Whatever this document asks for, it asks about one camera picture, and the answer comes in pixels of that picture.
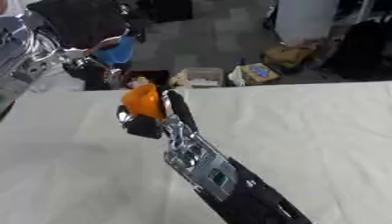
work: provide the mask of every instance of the yellow object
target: yellow object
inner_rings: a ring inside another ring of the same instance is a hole
[[[122,104],[132,115],[150,116],[162,121],[165,115],[159,103],[157,86],[152,83],[131,89],[122,97]]]
[[[287,68],[296,67],[316,51],[317,47],[316,43],[294,47],[280,45],[269,49],[265,53],[264,62]]]
[[[247,86],[260,85],[278,79],[280,75],[262,63],[241,67],[242,78]]]

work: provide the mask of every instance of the bag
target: bag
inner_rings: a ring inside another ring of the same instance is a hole
[[[386,43],[387,35],[381,24],[374,21],[355,24],[324,67],[347,79],[370,79],[382,62]]]

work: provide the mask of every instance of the black cover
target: black cover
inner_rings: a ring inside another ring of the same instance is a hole
[[[245,166],[229,159],[238,174],[234,192],[223,202],[196,192],[227,224],[312,224],[284,196]]]
[[[155,19],[159,23],[193,18],[192,0],[154,0]]]
[[[126,28],[119,5],[112,0],[43,0],[27,5],[46,18],[65,48],[91,48]]]

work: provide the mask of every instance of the white table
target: white table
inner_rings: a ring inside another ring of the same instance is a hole
[[[223,223],[163,160],[127,135],[123,92],[20,99],[0,124],[2,224]],[[184,93],[201,133],[315,223],[392,223],[392,83]]]

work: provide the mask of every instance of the person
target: person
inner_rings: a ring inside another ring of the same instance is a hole
[[[13,17],[18,14],[23,14],[25,2],[27,1],[0,0],[0,17]]]
[[[3,15],[7,11],[7,0],[0,0],[0,15]]]

